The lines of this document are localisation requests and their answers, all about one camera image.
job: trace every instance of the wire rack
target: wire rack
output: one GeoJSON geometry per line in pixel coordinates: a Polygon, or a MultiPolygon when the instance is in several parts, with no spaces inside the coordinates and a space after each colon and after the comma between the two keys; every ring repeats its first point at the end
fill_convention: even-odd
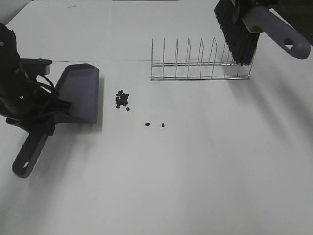
{"type": "Polygon", "coordinates": [[[151,81],[207,81],[207,80],[247,80],[250,79],[253,62],[250,66],[240,66],[234,62],[226,42],[222,54],[218,53],[218,43],[213,38],[208,58],[204,58],[205,46],[203,39],[197,59],[191,59],[190,38],[187,43],[187,53],[179,59],[179,44],[176,39],[174,60],[166,60],[166,43],[163,42],[163,58],[154,60],[154,41],[151,46],[151,81]]]}

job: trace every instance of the handle hole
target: handle hole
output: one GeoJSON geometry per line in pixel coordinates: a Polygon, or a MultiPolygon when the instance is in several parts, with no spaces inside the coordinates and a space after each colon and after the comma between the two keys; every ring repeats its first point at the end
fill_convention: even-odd
{"type": "Polygon", "coordinates": [[[292,49],[293,47],[293,40],[291,40],[290,38],[285,38],[284,39],[284,44],[288,49],[292,49]]]}
{"type": "Polygon", "coordinates": [[[26,162],[23,166],[23,168],[26,168],[28,166],[29,162],[26,162]]]}

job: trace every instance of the white wall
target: white wall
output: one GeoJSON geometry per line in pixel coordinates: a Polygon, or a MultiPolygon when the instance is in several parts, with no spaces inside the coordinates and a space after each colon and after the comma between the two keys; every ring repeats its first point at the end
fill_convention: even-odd
{"type": "Polygon", "coordinates": [[[0,0],[0,22],[7,24],[31,0],[0,0]]]}

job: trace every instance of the gray brush handle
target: gray brush handle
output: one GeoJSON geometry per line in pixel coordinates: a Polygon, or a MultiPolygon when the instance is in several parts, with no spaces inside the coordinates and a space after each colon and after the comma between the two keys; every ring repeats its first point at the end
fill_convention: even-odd
{"type": "Polygon", "coordinates": [[[310,55],[311,44],[309,41],[267,8],[263,6],[252,8],[243,17],[243,21],[250,32],[261,29],[289,55],[303,60],[310,55]]]}

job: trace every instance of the black bristles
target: black bristles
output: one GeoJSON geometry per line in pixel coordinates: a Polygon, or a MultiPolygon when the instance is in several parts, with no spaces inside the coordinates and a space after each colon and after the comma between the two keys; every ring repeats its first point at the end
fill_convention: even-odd
{"type": "Polygon", "coordinates": [[[220,0],[214,12],[234,61],[250,65],[260,34],[250,33],[242,20],[233,22],[234,5],[231,0],[220,0]]]}

